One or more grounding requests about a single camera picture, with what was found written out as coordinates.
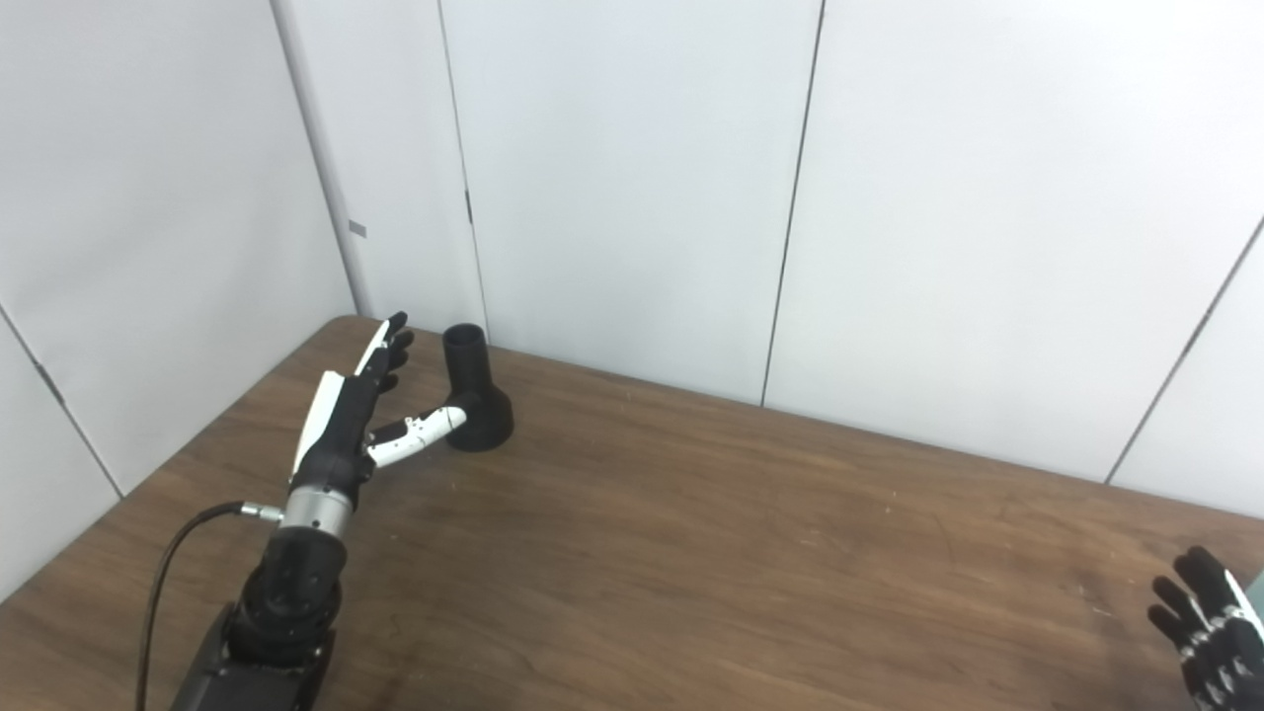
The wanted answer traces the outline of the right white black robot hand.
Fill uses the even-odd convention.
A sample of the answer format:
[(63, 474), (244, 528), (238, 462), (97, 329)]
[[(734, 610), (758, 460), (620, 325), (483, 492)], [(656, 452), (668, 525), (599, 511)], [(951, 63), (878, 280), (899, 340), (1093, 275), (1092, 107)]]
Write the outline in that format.
[(1196, 710), (1263, 708), (1261, 616), (1236, 576), (1205, 547), (1191, 547), (1152, 579), (1152, 626), (1179, 658)]

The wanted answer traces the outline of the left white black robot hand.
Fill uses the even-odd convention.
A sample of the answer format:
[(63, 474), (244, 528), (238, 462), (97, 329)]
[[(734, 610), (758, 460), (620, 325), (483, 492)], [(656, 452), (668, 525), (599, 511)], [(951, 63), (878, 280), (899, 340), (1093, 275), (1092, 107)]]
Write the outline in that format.
[(397, 369), (408, 361), (408, 347), (415, 342), (407, 320), (399, 311), (380, 321), (351, 374), (336, 369), (322, 373), (289, 473), (283, 515), (288, 525), (301, 521), (300, 495), (313, 496), (320, 504), (339, 497), (355, 509), (359, 487), (375, 469), (420, 453), (468, 423), (471, 406), (454, 400), (372, 433), (375, 405), (399, 383)]

